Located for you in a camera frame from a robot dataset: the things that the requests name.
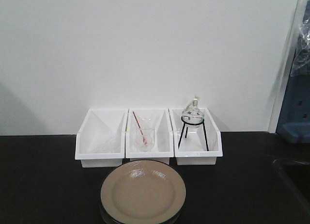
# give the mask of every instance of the plastic bag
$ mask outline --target plastic bag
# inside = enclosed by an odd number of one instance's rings
[[[310,75],[310,0],[306,7],[303,22],[299,25],[299,38],[291,76]]]

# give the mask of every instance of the countertop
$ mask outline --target countertop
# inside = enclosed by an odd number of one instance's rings
[[[274,166],[310,161],[309,145],[266,132],[224,132],[216,165],[170,165],[184,178],[177,224],[309,224],[309,211]],[[112,168],[82,168],[75,135],[0,137],[1,224],[101,224],[100,184]]]

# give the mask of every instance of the stack of plates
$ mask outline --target stack of plates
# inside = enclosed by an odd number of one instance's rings
[[[186,188],[168,165],[137,160],[115,168],[103,181],[100,196],[107,224],[172,224],[180,215]]]

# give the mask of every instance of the blue object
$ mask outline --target blue object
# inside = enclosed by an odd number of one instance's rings
[[[289,77],[276,132],[291,143],[310,143],[310,76]]]

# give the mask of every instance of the storage bin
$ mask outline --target storage bin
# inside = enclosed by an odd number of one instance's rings
[[[223,156],[220,131],[208,109],[201,109],[201,111],[204,113],[209,151],[206,148],[202,125],[198,128],[188,128],[187,138],[185,138],[185,127],[180,148],[178,147],[183,127],[182,109],[169,109],[174,133],[174,155],[178,165],[212,165],[216,163],[217,157]]]
[[[144,152],[140,148],[140,144],[143,144],[144,139],[139,138],[140,130],[133,112],[135,112],[142,129],[146,125],[148,128],[154,129],[154,139],[151,139],[153,146],[148,152]],[[130,160],[149,159],[169,164],[170,157],[173,157],[173,132],[168,109],[130,109],[126,131],[126,158]]]
[[[125,157],[128,109],[89,109],[77,133],[75,159],[82,167],[115,167]]]

